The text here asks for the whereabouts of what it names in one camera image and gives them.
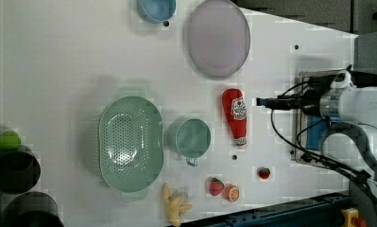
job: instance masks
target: green colander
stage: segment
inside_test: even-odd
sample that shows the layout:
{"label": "green colander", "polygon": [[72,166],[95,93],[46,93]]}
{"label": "green colander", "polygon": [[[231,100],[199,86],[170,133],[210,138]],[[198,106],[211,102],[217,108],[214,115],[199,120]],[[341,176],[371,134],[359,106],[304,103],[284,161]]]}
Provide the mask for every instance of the green colander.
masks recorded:
{"label": "green colander", "polygon": [[113,188],[135,193],[150,186],[163,167],[163,123],[141,96],[113,102],[99,123],[100,169]]}

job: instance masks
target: white table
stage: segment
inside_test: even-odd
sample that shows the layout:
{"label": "white table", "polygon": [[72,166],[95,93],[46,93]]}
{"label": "white table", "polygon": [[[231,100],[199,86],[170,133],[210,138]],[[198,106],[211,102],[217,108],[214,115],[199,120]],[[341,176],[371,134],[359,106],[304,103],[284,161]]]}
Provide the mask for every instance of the white table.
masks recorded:
{"label": "white table", "polygon": [[[65,226],[167,225],[163,183],[172,193],[188,193],[194,208],[184,221],[348,189],[348,181],[331,171],[291,161],[291,148],[271,129],[269,111],[254,100],[280,94],[300,71],[347,67],[355,36],[243,9],[251,32],[248,59],[233,76],[209,79],[195,69],[184,45],[184,27],[200,2],[178,1],[164,27],[142,21],[135,0],[0,0],[0,120],[40,158],[42,176],[33,190],[56,200]],[[165,147],[162,174],[147,197],[124,202],[101,176],[95,132],[105,107],[131,85],[146,89],[162,113],[164,132],[179,116],[198,116],[213,139],[198,167]],[[245,151],[233,144],[222,113],[220,96],[229,87],[245,92]],[[276,119],[291,136],[293,114],[277,112]],[[259,166],[273,167],[268,182],[256,177]],[[240,200],[207,194],[213,176],[236,183]]]}

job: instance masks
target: black pot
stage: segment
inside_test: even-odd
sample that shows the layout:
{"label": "black pot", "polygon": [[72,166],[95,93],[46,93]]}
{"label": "black pot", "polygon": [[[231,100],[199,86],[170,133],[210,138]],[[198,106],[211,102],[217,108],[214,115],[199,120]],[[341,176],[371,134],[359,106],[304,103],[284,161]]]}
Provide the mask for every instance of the black pot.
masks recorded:
{"label": "black pot", "polygon": [[0,191],[21,194],[31,189],[41,176],[41,166],[32,151],[21,145],[0,151]]}
{"label": "black pot", "polygon": [[42,192],[28,192],[5,210],[2,227],[64,227],[55,201]]}

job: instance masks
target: mug handle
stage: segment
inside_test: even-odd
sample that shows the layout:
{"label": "mug handle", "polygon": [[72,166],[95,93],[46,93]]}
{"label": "mug handle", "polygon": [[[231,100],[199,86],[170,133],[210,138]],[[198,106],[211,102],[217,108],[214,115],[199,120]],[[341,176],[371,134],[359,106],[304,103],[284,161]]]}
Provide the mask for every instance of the mug handle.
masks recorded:
{"label": "mug handle", "polygon": [[186,160],[187,160],[187,164],[189,166],[193,166],[193,167],[197,166],[197,159],[189,159],[189,158],[187,158]]}

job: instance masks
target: red ketchup bottle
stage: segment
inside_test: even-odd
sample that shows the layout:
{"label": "red ketchup bottle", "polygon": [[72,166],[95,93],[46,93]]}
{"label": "red ketchup bottle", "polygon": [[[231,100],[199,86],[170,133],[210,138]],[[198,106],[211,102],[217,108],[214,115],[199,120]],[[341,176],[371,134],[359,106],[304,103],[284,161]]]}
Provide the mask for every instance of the red ketchup bottle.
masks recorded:
{"label": "red ketchup bottle", "polygon": [[224,114],[239,148],[247,147],[247,107],[239,89],[229,89],[223,93]]}

